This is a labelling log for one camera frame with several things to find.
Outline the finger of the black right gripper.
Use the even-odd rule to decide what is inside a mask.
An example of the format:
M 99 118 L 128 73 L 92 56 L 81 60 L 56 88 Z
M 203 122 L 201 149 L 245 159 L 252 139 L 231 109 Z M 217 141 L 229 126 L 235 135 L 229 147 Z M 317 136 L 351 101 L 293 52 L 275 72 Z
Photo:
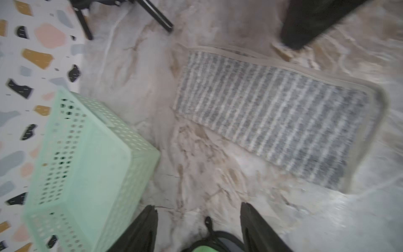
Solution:
M 367 0 L 290 1 L 280 32 L 280 40 L 292 50 L 300 50 Z

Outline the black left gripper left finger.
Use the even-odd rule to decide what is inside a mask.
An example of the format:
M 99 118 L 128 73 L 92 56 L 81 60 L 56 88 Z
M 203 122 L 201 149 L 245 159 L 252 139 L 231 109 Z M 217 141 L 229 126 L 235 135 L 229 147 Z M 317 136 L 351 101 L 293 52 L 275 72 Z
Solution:
M 148 205 L 107 252 L 153 252 L 157 226 L 157 210 Z

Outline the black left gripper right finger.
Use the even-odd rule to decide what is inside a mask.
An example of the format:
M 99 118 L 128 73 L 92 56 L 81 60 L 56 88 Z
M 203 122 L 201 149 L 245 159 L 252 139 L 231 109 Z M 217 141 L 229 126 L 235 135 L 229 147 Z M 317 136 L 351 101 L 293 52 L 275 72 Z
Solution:
M 240 222 L 246 252 L 293 252 L 251 204 L 242 202 Z

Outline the green and grey dishcloth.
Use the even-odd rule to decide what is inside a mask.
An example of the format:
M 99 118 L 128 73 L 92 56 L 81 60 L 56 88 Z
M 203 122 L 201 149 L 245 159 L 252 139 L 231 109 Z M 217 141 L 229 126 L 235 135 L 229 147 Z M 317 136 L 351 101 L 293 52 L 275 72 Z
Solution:
M 235 235 L 224 231 L 215 231 L 213 220 L 206 217 L 204 220 L 208 235 L 183 249 L 183 252 L 244 252 L 243 242 Z

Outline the grey patterned cloth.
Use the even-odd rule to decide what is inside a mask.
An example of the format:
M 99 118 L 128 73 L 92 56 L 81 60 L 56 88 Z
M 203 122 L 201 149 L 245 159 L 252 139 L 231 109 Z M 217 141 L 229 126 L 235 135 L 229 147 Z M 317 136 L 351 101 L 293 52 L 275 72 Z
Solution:
M 348 191 L 387 108 L 374 83 L 209 46 L 188 50 L 174 103 L 184 118 L 340 192 Z

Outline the mint green plastic basket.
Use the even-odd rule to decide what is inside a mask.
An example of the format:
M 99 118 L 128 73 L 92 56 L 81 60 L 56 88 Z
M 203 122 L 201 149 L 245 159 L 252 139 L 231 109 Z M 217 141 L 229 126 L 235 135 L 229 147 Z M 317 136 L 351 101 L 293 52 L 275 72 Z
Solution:
M 160 152 L 103 103 L 56 92 L 25 198 L 39 252 L 105 252 L 131 223 Z

